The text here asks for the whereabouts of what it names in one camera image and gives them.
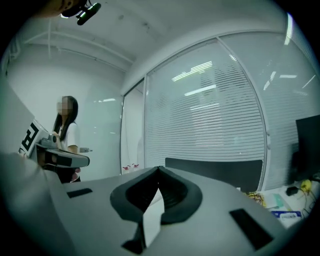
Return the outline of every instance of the white wall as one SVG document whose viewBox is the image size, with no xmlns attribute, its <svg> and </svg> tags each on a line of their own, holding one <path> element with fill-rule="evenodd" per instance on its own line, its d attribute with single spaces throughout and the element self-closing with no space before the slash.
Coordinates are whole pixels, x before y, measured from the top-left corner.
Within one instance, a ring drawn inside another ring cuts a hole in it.
<svg viewBox="0 0 320 256">
<path fill-rule="evenodd" d="M 139 162 L 138 157 L 138 144 L 142 139 L 143 114 L 143 94 L 135 88 L 124 98 L 121 125 L 121 167 L 132 164 L 139 164 L 140 167 L 143 164 Z"/>
<path fill-rule="evenodd" d="M 57 100 L 68 95 L 77 99 L 80 147 L 93 150 L 86 154 L 90 165 L 81 169 L 84 181 L 120 173 L 123 77 L 109 65 L 54 48 L 49 59 L 44 46 L 28 46 L 8 69 L 10 86 L 49 132 L 57 116 Z M 104 99 L 115 100 L 98 102 Z"/>
<path fill-rule="evenodd" d="M 243 31 L 286 31 L 286 14 L 266 0 L 228 1 L 217 5 L 207 16 L 190 19 L 174 29 L 151 51 L 140 56 L 126 73 L 121 89 L 124 95 L 146 73 L 194 44 L 210 38 Z"/>
</svg>

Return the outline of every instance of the ceiling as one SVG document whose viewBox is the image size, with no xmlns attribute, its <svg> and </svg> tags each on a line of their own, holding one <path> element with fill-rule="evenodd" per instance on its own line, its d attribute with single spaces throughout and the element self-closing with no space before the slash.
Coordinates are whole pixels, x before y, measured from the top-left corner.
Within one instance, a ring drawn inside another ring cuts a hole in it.
<svg viewBox="0 0 320 256">
<path fill-rule="evenodd" d="M 24 44 L 57 47 L 127 72 L 138 56 L 181 24 L 192 23 L 231 0 L 97 0 L 99 12 L 84 25 L 77 18 L 30 19 Z"/>
</svg>

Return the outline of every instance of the monitor screen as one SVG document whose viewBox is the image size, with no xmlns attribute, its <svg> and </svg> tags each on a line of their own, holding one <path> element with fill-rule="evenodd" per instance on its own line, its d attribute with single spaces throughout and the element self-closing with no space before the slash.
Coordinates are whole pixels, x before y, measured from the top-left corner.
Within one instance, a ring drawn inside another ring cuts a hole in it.
<svg viewBox="0 0 320 256">
<path fill-rule="evenodd" d="M 303 180 L 320 171 L 320 115 L 295 122 L 299 139 L 296 180 Z"/>
</svg>

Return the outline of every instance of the computer monitor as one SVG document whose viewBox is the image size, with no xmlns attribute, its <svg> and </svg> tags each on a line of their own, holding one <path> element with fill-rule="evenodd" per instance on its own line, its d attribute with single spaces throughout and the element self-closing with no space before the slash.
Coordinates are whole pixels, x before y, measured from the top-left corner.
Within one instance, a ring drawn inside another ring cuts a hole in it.
<svg viewBox="0 0 320 256">
<path fill-rule="evenodd" d="M 320 171 L 320 115 L 295 122 L 299 140 L 295 180 L 301 181 Z"/>
</svg>

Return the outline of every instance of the white fabric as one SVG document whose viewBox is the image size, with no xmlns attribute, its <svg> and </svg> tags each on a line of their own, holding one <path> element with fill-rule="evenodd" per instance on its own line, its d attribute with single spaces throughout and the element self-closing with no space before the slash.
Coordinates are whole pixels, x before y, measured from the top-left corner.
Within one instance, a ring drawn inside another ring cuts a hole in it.
<svg viewBox="0 0 320 256">
<path fill-rule="evenodd" d="M 71 123 L 66 131 L 64 140 L 61 141 L 61 146 L 64 151 L 68 151 L 69 146 L 77 146 L 79 153 L 80 148 L 80 131 L 76 123 Z"/>
</svg>

